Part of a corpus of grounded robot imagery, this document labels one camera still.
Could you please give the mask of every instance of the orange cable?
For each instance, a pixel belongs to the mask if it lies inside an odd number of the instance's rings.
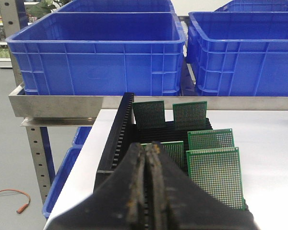
[[[30,195],[29,195],[28,193],[23,192],[23,191],[20,191],[20,190],[18,190],[18,189],[3,189],[3,190],[0,190],[0,193],[1,193],[1,192],[5,192],[5,191],[18,192],[18,193],[21,193],[21,194],[26,195],[27,198],[29,199],[28,203],[22,205],[19,209],[17,209],[16,212],[17,212],[18,214],[21,214],[21,213],[29,206],[29,204],[30,204],[30,202],[31,202],[31,197],[30,197]]]

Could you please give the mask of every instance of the gray floor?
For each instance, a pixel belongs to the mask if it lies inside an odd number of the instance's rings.
[[[24,195],[0,195],[0,230],[42,230],[46,220],[41,213],[39,194],[31,152],[22,118],[16,118],[8,94],[15,88],[11,69],[0,69],[0,190],[16,188],[31,196],[31,205],[22,213],[16,210],[27,202]],[[56,170],[71,147],[76,128],[49,128]]]

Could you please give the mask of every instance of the white wall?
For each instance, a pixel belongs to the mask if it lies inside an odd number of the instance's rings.
[[[172,0],[178,16],[188,15],[192,11],[215,11],[230,0]]]

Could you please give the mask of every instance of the white table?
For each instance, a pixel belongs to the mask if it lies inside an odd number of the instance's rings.
[[[115,114],[100,111],[47,224],[91,195]],[[233,129],[244,197],[260,229],[288,229],[288,111],[207,111],[207,117],[213,129]],[[173,120],[171,110],[166,120]]]

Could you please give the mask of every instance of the pcb solder pad grid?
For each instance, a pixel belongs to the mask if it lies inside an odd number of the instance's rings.
[[[176,130],[198,130],[205,128],[207,102],[173,104]]]
[[[234,147],[232,129],[213,129],[188,132],[189,150]]]
[[[189,177],[234,209],[244,209],[239,148],[187,151]]]
[[[183,141],[169,141],[161,142],[165,151],[172,158],[172,160],[181,168],[184,167],[183,160]]]
[[[132,108],[139,129],[165,127],[164,101],[132,103]]]

